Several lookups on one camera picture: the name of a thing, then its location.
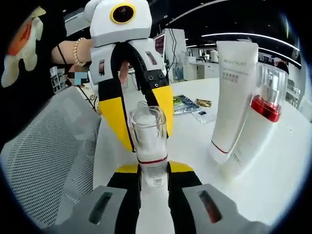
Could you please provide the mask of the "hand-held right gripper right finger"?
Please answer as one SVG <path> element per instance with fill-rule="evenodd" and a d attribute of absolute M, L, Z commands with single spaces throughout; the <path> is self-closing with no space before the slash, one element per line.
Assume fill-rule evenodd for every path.
<path fill-rule="evenodd" d="M 241 234 L 246 218 L 233 200 L 203 184 L 187 164 L 168 163 L 168 205 L 177 234 Z"/>

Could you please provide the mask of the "person's left hand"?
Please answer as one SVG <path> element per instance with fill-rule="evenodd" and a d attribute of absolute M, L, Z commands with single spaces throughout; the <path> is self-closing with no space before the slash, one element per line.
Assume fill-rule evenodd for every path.
<path fill-rule="evenodd" d="M 124 61 L 121 64 L 119 70 L 119 80 L 121 84 L 125 84 L 127 82 L 128 71 L 129 71 L 129 62 Z"/>

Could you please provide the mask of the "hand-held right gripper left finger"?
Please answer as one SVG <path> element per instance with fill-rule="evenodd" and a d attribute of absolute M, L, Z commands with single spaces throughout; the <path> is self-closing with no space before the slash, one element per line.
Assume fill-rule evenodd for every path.
<path fill-rule="evenodd" d="M 106 186 L 98 186 L 74 207 L 72 234 L 134 234 L 141 207 L 141 170 L 137 164 L 117 168 Z"/>

